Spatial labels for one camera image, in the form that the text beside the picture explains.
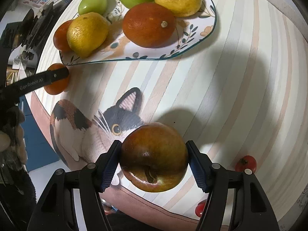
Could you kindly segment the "striped cat placemat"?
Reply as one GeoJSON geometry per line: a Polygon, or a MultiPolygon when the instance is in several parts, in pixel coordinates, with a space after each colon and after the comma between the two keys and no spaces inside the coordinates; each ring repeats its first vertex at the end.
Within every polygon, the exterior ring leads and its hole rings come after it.
{"type": "Polygon", "coordinates": [[[105,151],[110,132],[75,129],[52,110],[69,102],[92,118],[115,107],[138,105],[144,123],[159,121],[228,169],[251,155],[256,176],[282,230],[307,205],[307,24],[291,0],[213,0],[217,22],[200,26],[199,45],[168,60],[133,60],[73,66],[64,93],[39,89],[28,96],[35,120],[57,143],[70,169],[84,166],[83,152],[105,151]]]}

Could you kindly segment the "black gas stove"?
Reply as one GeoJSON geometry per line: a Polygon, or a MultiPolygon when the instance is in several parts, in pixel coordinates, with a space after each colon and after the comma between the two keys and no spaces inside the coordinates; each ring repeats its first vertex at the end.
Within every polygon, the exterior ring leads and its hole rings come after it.
{"type": "Polygon", "coordinates": [[[50,3],[39,16],[30,9],[23,21],[8,23],[1,35],[1,50],[9,56],[14,49],[24,46],[29,52],[27,59],[39,59],[52,29],[71,2],[50,3]]]}

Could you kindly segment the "floral oval plate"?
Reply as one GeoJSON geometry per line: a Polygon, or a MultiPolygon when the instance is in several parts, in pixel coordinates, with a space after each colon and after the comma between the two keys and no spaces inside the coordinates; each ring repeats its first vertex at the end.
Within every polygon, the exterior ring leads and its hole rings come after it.
{"type": "Polygon", "coordinates": [[[200,8],[178,16],[159,1],[127,8],[108,0],[104,15],[75,16],[67,31],[68,52],[60,52],[64,65],[121,60],[166,60],[187,52],[212,34],[217,24],[213,0],[199,0],[200,8]]]}

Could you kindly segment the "small green apple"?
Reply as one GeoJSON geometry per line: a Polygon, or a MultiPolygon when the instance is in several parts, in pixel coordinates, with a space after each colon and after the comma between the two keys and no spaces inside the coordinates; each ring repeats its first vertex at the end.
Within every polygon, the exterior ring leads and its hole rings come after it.
{"type": "Polygon", "coordinates": [[[78,6],[78,14],[83,15],[95,12],[103,15],[107,9],[107,0],[81,0],[78,6]]]}

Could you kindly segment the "small orange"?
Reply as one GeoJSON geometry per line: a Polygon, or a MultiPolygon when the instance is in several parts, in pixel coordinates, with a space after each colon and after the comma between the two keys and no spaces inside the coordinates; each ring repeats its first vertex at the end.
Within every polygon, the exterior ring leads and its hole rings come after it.
{"type": "Polygon", "coordinates": [[[72,20],[66,21],[63,24],[61,24],[57,30],[55,31],[55,34],[53,36],[53,43],[54,46],[61,52],[70,52],[70,46],[68,45],[67,41],[67,31],[68,27],[72,23],[72,20]]]}
{"type": "MultiPolygon", "coordinates": [[[[68,68],[60,63],[55,63],[52,64],[48,70],[57,70],[60,68],[65,68],[68,71],[68,68]]],[[[57,95],[62,93],[63,91],[65,91],[69,85],[69,80],[70,80],[70,75],[68,75],[68,77],[55,81],[53,83],[51,83],[50,85],[45,85],[44,89],[45,91],[50,94],[50,95],[57,95]]]]}

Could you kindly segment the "blue cabinet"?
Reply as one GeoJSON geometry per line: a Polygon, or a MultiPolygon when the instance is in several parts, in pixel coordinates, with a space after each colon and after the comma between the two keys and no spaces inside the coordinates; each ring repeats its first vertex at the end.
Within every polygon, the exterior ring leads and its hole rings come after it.
{"type": "Polygon", "coordinates": [[[57,162],[59,157],[47,142],[37,125],[25,96],[20,97],[18,106],[25,115],[25,121],[21,126],[24,130],[24,140],[28,156],[26,162],[27,171],[30,172],[57,162]]]}

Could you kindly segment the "dark orange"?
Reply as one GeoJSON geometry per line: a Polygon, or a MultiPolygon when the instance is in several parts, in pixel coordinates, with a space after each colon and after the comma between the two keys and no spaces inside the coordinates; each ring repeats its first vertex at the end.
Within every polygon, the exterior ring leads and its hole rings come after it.
{"type": "Polygon", "coordinates": [[[156,3],[138,4],[125,14],[122,29],[124,35],[143,48],[164,45],[176,27],[173,12],[156,3]]]}

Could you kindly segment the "lower cherry tomato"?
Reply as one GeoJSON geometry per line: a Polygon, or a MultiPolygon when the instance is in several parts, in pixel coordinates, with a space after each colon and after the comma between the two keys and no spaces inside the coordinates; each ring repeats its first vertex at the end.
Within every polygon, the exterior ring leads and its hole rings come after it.
{"type": "Polygon", "coordinates": [[[196,216],[198,216],[199,218],[202,216],[203,214],[203,210],[205,208],[207,200],[202,200],[201,202],[198,203],[198,205],[195,207],[195,214],[196,216]]]}

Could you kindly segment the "cherry tomato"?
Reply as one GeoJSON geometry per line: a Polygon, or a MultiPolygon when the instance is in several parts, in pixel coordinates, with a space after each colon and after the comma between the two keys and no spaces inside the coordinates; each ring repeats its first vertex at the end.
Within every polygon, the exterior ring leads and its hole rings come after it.
{"type": "Polygon", "coordinates": [[[242,157],[235,165],[236,172],[243,172],[246,169],[250,169],[253,173],[257,170],[257,161],[253,156],[246,155],[242,157]]]}
{"type": "Polygon", "coordinates": [[[195,214],[196,216],[198,216],[199,218],[202,216],[203,214],[203,210],[205,208],[207,200],[202,200],[201,202],[198,203],[198,205],[195,207],[195,214]]]}

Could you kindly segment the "brown russet apple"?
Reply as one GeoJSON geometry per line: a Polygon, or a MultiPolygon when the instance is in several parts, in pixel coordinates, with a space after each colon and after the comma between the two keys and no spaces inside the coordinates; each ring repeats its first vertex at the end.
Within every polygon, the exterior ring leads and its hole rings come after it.
{"type": "Polygon", "coordinates": [[[188,150],[180,134],[162,123],[143,125],[121,146],[124,176],[145,192],[160,193],[176,187],[188,166],[188,150]]]}

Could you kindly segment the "upper cherry tomato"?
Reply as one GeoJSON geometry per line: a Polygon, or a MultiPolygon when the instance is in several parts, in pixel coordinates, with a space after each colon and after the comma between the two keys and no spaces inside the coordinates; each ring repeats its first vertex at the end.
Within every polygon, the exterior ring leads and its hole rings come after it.
{"type": "Polygon", "coordinates": [[[242,157],[235,165],[236,172],[243,172],[246,169],[250,169],[253,173],[257,170],[257,161],[253,156],[246,155],[242,157]]]}

